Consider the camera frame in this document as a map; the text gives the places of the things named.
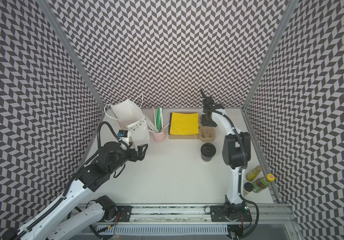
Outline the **white patterned gift bag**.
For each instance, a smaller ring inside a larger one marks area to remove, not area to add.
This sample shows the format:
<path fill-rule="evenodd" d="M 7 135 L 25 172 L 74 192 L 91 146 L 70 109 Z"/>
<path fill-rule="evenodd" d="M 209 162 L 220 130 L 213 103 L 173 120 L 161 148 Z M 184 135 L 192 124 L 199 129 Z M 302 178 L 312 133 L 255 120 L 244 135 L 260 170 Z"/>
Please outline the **white patterned gift bag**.
<path fill-rule="evenodd" d="M 141 100 L 140 106 L 130 99 L 115 105 L 106 104 L 104 106 L 105 115 L 118 121 L 122 129 L 129 131 L 135 146 L 146 144 L 150 141 L 147 118 L 141 110 L 144 101 L 143 94 L 140 94 L 135 100 L 139 98 Z"/>

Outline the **black takeout coffee cup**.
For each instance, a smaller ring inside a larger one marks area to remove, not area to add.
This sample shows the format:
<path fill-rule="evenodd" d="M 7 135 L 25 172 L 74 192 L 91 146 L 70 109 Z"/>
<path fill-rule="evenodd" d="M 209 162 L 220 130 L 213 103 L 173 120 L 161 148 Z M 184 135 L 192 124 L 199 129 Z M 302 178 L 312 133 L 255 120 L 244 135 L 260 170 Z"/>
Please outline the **black takeout coffee cup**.
<path fill-rule="evenodd" d="M 204 162 L 210 162 L 216 154 L 216 147 L 211 143 L 205 143 L 201 146 L 201 158 Z"/>

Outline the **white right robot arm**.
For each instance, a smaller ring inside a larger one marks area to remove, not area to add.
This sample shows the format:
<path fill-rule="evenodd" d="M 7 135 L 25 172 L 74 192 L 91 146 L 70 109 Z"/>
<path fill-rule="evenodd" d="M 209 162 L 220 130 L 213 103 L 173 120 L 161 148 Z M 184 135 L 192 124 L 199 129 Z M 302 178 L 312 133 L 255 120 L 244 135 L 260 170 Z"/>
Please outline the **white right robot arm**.
<path fill-rule="evenodd" d="M 224 136 L 222 156 L 224 163 L 231 170 L 231 185 L 226 193 L 224 210 L 230 221 L 235 221 L 246 211 L 244 197 L 244 175 L 251 160 L 251 137 L 238 129 L 226 114 L 222 104 L 216 104 L 212 97 L 202 94 L 203 127 L 220 128 Z"/>

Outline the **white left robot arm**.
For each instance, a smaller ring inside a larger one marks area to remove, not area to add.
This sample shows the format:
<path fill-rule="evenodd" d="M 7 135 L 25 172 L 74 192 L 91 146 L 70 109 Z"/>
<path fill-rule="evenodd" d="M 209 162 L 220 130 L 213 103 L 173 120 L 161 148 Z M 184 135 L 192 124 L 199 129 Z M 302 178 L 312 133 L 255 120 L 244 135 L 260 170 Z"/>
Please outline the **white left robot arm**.
<path fill-rule="evenodd" d="M 98 125 L 96 139 L 97 151 L 74 173 L 64 192 L 19 229 L 6 230 L 4 240 L 68 240 L 99 221 L 117 224 L 120 210 L 108 196 L 101 196 L 85 210 L 66 217 L 105 182 L 117 178 L 127 162 L 142 161 L 148 144 L 133 148 L 128 131 L 115 132 L 106 121 Z"/>

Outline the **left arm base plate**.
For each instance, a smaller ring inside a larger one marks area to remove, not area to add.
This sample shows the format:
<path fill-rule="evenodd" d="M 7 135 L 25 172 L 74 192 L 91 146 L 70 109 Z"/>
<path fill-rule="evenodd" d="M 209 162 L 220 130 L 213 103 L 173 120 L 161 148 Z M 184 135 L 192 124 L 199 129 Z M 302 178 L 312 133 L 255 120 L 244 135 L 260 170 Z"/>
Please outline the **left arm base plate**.
<path fill-rule="evenodd" d="M 133 207 L 130 205 L 110 207 L 105 212 L 104 221 L 111 223 L 129 222 Z"/>

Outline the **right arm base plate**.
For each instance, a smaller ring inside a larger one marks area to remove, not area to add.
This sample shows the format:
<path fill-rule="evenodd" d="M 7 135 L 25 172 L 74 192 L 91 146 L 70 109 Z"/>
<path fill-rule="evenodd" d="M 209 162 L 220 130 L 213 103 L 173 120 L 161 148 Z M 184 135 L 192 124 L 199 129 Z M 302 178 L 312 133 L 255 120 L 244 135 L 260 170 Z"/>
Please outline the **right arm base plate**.
<path fill-rule="evenodd" d="M 210 206 L 210 217 L 211 221 L 214 223 L 220 222 L 236 222 L 236 223 L 246 223 L 251 222 L 252 217 L 248 210 L 244 209 L 242 211 L 229 211 L 226 210 L 224 206 L 212 205 Z"/>

